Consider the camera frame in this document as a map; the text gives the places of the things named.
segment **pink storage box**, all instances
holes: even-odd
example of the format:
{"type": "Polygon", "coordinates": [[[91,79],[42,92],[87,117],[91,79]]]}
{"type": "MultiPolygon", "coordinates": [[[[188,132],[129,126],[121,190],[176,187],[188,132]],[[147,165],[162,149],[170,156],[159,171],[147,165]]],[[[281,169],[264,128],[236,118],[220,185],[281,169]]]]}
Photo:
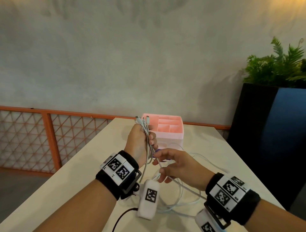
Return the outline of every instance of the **pink storage box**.
{"type": "Polygon", "coordinates": [[[183,120],[180,116],[143,114],[142,117],[150,117],[150,125],[153,125],[157,138],[184,139],[183,120]]]}

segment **green plant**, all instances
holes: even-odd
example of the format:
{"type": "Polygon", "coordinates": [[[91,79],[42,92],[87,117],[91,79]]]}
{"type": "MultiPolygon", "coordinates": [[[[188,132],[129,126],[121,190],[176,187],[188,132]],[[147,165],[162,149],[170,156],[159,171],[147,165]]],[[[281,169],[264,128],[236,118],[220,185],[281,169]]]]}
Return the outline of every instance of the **green plant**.
{"type": "Polygon", "coordinates": [[[251,55],[245,68],[249,74],[244,82],[252,84],[273,85],[278,87],[306,88],[306,60],[302,59],[304,49],[289,44],[288,54],[283,52],[281,42],[274,37],[274,53],[265,57],[251,55]]]}

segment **forearm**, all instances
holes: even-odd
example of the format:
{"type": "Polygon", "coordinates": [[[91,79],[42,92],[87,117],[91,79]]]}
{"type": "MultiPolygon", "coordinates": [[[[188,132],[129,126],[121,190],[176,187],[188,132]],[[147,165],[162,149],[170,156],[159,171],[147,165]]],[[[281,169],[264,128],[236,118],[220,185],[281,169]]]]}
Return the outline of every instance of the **forearm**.
{"type": "Polygon", "coordinates": [[[261,200],[244,227],[249,232],[302,232],[306,229],[306,222],[265,200],[261,200]]]}
{"type": "Polygon", "coordinates": [[[34,232],[101,232],[115,205],[112,193],[101,182],[93,180],[34,232]]]}

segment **black cable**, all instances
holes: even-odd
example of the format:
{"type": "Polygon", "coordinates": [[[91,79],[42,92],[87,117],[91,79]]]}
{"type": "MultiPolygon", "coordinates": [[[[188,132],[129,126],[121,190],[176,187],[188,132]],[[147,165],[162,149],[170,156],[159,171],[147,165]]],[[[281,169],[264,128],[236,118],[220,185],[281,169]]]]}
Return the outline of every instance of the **black cable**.
{"type": "Polygon", "coordinates": [[[115,231],[116,225],[118,224],[118,222],[119,222],[119,220],[122,218],[122,216],[123,216],[124,214],[126,214],[127,212],[132,211],[132,210],[137,211],[137,210],[138,210],[138,208],[131,208],[131,209],[128,209],[128,210],[127,210],[127,211],[125,211],[123,214],[121,214],[121,216],[120,216],[120,217],[118,218],[118,220],[116,221],[116,224],[114,225],[114,228],[113,228],[112,232],[114,232],[114,231],[115,231]]]}

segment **person's right hand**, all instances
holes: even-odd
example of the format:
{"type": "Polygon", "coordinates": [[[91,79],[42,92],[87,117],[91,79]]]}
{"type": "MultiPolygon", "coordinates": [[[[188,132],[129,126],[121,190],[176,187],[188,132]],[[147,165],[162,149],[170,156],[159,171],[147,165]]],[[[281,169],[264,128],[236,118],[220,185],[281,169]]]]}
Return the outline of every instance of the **person's right hand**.
{"type": "MultiPolygon", "coordinates": [[[[187,185],[205,191],[207,184],[214,176],[214,173],[199,164],[191,155],[184,151],[166,148],[154,154],[156,158],[153,165],[158,165],[157,159],[163,161],[165,159],[172,159],[175,163],[169,164],[167,167],[162,167],[159,170],[160,178],[158,182],[161,183],[167,176],[180,178],[187,185]]],[[[165,183],[170,183],[171,179],[167,178],[165,183]]]]}

